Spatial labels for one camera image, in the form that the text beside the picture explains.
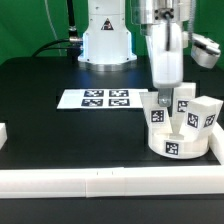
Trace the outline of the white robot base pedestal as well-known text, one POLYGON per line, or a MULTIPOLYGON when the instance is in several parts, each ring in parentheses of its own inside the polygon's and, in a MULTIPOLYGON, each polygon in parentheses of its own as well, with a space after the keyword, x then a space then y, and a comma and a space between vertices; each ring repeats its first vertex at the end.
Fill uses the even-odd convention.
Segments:
POLYGON ((125 0, 88 0, 88 21, 79 62, 107 66, 137 59, 125 24, 125 0))

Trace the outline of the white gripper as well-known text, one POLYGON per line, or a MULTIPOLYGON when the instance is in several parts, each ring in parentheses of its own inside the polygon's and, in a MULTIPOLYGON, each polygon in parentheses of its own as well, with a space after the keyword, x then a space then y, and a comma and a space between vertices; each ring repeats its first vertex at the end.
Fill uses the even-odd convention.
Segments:
POLYGON ((167 23, 152 25, 145 37, 150 58, 153 86, 158 90, 158 104, 170 107, 172 89, 183 80, 182 30, 176 23, 170 24, 170 48, 167 46, 167 23))

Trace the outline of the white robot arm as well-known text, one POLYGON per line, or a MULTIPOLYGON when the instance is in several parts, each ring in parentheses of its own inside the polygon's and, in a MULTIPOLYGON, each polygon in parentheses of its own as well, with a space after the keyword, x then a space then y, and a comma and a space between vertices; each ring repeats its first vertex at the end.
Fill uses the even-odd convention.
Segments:
POLYGON ((132 23, 145 36, 153 86, 158 104, 170 107, 172 92, 183 82, 183 49, 191 44, 191 57, 213 68, 219 44, 194 32, 196 0, 131 0, 132 23))

